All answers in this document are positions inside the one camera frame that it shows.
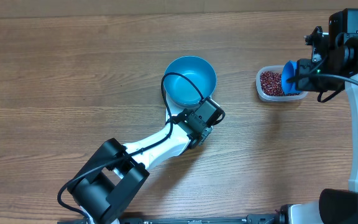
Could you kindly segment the blue plastic measuring scoop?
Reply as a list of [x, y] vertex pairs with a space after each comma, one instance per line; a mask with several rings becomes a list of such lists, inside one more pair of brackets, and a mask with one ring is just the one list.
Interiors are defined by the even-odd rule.
[[287, 80], [295, 77], [297, 64], [294, 61], [288, 61], [282, 70], [282, 90], [285, 95], [295, 95], [301, 93], [296, 90], [295, 83], [288, 83]]

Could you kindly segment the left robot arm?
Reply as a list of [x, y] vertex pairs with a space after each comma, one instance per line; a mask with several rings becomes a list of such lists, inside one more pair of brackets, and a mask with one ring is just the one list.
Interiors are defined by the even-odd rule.
[[224, 113], [185, 109], [159, 132], [137, 142], [105, 141], [64, 189], [88, 223], [113, 223], [149, 177], [149, 170], [201, 144]]

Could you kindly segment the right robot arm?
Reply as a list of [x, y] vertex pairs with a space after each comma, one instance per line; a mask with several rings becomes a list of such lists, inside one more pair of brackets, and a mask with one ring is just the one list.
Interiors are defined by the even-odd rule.
[[329, 17], [329, 31], [320, 26], [305, 36], [310, 59], [289, 61], [282, 71], [284, 94], [317, 92], [324, 103], [346, 92], [352, 121], [352, 165], [348, 190], [324, 189], [318, 201], [285, 205], [278, 223], [358, 223], [358, 9]]

